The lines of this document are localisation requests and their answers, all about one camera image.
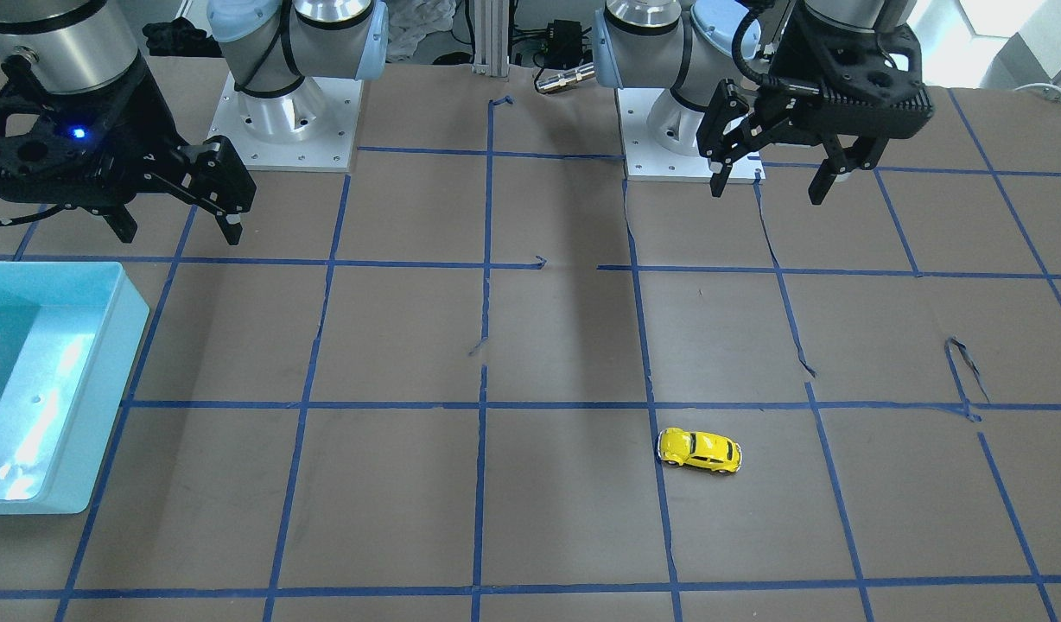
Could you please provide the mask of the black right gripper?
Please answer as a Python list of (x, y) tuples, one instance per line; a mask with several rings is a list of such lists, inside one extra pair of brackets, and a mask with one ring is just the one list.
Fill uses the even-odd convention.
[(124, 207), (139, 193), (166, 192), (214, 215), (229, 245), (257, 183), (227, 136), (188, 145), (146, 61), (133, 61), (107, 86), (57, 96), (29, 61), (4, 61), (0, 90), (0, 198), (99, 207), (123, 244), (138, 223)]

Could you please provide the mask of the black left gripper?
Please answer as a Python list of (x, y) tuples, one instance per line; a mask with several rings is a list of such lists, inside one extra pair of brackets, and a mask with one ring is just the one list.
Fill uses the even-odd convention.
[(910, 25), (885, 33), (855, 32), (824, 22), (788, 22), (769, 67), (808, 94), (764, 88), (754, 111), (732, 79), (721, 79), (703, 114), (696, 142), (708, 159), (709, 190), (727, 188), (733, 166), (771, 144), (775, 127), (792, 131), (792, 144), (818, 144), (820, 135), (857, 136), (842, 146), (823, 136), (827, 159), (810, 183), (810, 202), (819, 206), (835, 182), (879, 165), (886, 138), (914, 137), (934, 117), (923, 82), (920, 41)]

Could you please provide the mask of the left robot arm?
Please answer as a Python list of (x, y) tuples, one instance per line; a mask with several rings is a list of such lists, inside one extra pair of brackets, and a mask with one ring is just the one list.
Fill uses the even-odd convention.
[(666, 149), (708, 162), (719, 197), (732, 166), (772, 144), (823, 146), (810, 183), (822, 204), (835, 182), (879, 165), (935, 106), (910, 1), (792, 1), (764, 68), (772, 1), (607, 1), (591, 35), (596, 79), (658, 88), (653, 129)]

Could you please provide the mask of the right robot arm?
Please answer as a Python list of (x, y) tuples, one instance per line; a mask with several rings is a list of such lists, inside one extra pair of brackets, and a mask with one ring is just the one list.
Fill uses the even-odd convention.
[[(384, 71), (381, 1), (211, 1), (206, 12), (209, 32), (182, 17), (144, 25), (149, 50), (226, 61), (239, 121), (258, 141), (318, 134), (327, 109), (318, 79), (372, 81)], [(171, 194), (214, 215), (238, 244), (257, 194), (246, 157), (224, 135), (182, 138), (114, 3), (0, 1), (0, 200), (45, 206), (2, 217), (0, 227), (83, 209), (131, 243), (129, 202)]]

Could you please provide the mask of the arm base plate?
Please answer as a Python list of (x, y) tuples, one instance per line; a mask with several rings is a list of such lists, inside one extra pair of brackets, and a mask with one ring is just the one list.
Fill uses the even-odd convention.
[(226, 76), (209, 136), (229, 137), (251, 172), (348, 173), (362, 92), (353, 79), (308, 77), (293, 93), (254, 98)]
[(618, 88), (619, 129), (629, 182), (711, 182), (697, 145), (702, 114), (668, 88)]

